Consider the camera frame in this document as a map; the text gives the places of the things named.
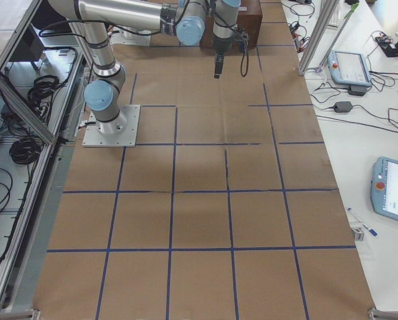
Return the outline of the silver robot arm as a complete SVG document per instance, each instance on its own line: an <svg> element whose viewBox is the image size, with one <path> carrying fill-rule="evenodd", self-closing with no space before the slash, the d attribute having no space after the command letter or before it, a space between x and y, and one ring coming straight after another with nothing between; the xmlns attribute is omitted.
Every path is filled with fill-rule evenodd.
<svg viewBox="0 0 398 320"><path fill-rule="evenodd" d="M86 86L84 98L95 118L95 130L116 138L135 131L138 118L134 106L120 106L119 94L126 70L114 56L111 38L128 44L155 35L176 37L184 46L194 46L205 33L205 20L213 19L214 77L223 72L225 54L234 42L243 52L240 72L249 71L249 36L237 22L240 1L179 1L158 4L150 1L50 1L50 6L74 25L91 56L96 80Z"/></svg>

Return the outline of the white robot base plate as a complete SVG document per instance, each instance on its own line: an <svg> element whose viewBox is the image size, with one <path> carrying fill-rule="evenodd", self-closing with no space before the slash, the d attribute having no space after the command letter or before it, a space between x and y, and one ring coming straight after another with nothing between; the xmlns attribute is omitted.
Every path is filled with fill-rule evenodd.
<svg viewBox="0 0 398 320"><path fill-rule="evenodd" d="M83 136L84 147L134 147L137 140L141 106L122 105L118 118L103 123L90 114Z"/></svg>

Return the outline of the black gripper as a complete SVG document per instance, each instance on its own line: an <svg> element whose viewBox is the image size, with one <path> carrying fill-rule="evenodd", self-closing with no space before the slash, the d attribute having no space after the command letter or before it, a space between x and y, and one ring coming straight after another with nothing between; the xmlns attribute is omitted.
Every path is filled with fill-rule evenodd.
<svg viewBox="0 0 398 320"><path fill-rule="evenodd" d="M234 43L237 44L239 52L245 53L248 49L249 34L238 25L224 27L213 26L213 47L215 54L214 78L219 79L223 72L224 53L228 52Z"/></svg>

